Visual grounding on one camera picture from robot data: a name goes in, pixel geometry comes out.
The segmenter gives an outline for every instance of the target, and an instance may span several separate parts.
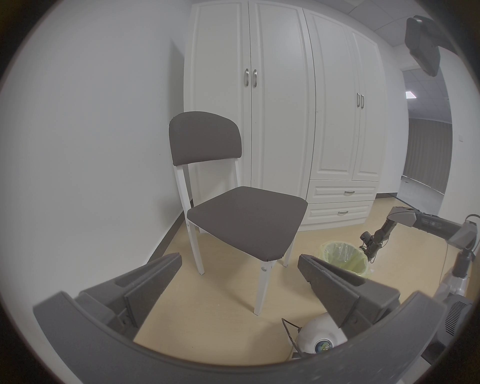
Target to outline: drawer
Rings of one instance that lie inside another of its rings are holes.
[[[370,214],[373,201],[308,204],[300,230],[361,224]]]
[[[307,202],[316,204],[375,200],[377,187],[377,181],[310,180]]]

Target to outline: ceiling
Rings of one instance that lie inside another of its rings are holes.
[[[393,47],[405,41],[409,17],[428,14],[415,0],[315,0],[343,12],[375,31]]]
[[[436,77],[430,77],[422,69],[413,69],[404,71],[403,78],[405,90],[417,97],[407,100],[410,118],[452,123],[447,87],[441,70]]]

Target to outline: yellow trash bag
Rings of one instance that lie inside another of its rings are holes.
[[[367,277],[371,273],[363,251],[344,241],[326,242],[320,247],[318,258],[361,277]]]

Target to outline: chair seat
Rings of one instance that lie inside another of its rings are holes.
[[[300,197],[238,187],[189,209],[189,221],[262,261],[283,257],[303,220]]]

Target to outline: chair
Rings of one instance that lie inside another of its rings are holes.
[[[288,265],[295,235],[307,202],[300,197],[241,185],[240,132],[229,119],[208,112],[183,112],[169,127],[175,177],[198,272],[204,267],[195,226],[260,260],[260,278],[253,313],[259,315],[275,262]],[[190,163],[234,159],[236,188],[191,207],[184,169]]]

